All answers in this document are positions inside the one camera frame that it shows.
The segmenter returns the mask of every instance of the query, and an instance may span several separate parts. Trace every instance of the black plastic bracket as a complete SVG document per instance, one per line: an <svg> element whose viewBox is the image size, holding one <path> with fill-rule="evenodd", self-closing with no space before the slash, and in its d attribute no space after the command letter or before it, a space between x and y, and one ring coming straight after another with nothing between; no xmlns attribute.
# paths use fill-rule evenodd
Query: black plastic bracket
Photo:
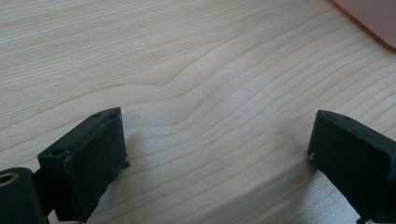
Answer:
<svg viewBox="0 0 396 224"><path fill-rule="evenodd" d="M319 110L307 156L363 220L396 223L396 142L354 119Z"/></svg>
<svg viewBox="0 0 396 224"><path fill-rule="evenodd" d="M120 108L90 116L37 157L41 168L34 174L0 172L0 222L45 224L53 209L61 221L86 222L129 166Z"/></svg>

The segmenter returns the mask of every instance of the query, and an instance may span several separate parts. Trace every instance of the light wooden surface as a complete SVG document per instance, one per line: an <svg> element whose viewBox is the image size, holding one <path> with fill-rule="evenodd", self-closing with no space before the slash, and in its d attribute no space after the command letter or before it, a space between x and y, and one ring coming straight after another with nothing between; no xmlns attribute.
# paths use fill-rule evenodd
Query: light wooden surface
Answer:
<svg viewBox="0 0 396 224"><path fill-rule="evenodd" d="M0 169L122 108L88 223L355 223L304 160L315 113L396 139L396 54L324 0L3 1L0 58Z"/></svg>

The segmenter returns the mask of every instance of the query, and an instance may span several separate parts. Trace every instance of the wooden table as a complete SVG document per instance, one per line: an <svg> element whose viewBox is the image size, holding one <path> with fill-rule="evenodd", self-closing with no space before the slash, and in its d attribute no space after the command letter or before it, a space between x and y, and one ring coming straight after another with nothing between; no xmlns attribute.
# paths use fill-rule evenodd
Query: wooden table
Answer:
<svg viewBox="0 0 396 224"><path fill-rule="evenodd" d="M304 159L315 113L396 138L396 54L328 1L5 1L0 19L1 170L122 108L131 168L88 223L355 223Z"/></svg>

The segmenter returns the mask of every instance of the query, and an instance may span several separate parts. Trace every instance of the pink object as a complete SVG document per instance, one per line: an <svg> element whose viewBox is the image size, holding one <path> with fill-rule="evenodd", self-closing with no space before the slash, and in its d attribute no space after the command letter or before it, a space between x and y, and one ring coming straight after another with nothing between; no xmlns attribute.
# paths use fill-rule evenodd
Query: pink object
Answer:
<svg viewBox="0 0 396 224"><path fill-rule="evenodd" d="M334 0L387 44L396 48L396 0Z"/></svg>

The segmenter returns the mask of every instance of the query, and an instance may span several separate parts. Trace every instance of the round hole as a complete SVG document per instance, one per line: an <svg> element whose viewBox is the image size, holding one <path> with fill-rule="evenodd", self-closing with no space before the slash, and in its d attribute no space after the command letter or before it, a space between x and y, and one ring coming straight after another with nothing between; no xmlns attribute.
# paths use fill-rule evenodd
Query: round hole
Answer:
<svg viewBox="0 0 396 224"><path fill-rule="evenodd" d="M61 149L56 149L55 151L52 152L52 156L59 156L64 154L64 151Z"/></svg>
<svg viewBox="0 0 396 224"><path fill-rule="evenodd" d="M117 113L111 114L110 117L108 117L109 119L114 119L117 116Z"/></svg>
<svg viewBox="0 0 396 224"><path fill-rule="evenodd" d="M0 187L12 183L17 178L18 178L18 173L8 173L8 174L0 175Z"/></svg>

